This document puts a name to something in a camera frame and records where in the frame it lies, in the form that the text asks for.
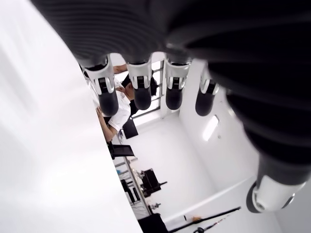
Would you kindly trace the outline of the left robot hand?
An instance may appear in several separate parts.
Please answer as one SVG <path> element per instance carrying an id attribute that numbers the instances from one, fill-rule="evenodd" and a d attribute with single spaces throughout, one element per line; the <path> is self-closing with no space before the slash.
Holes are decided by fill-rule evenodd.
<path id="1" fill-rule="evenodd" d="M 259 152 L 250 212 L 285 208 L 311 176 L 311 3 L 308 0 L 35 0 L 99 96 L 118 110 L 111 53 L 126 61 L 137 108 L 151 104 L 151 55 L 166 54 L 175 110 L 193 59 L 207 62 L 195 110 L 217 87 Z"/>

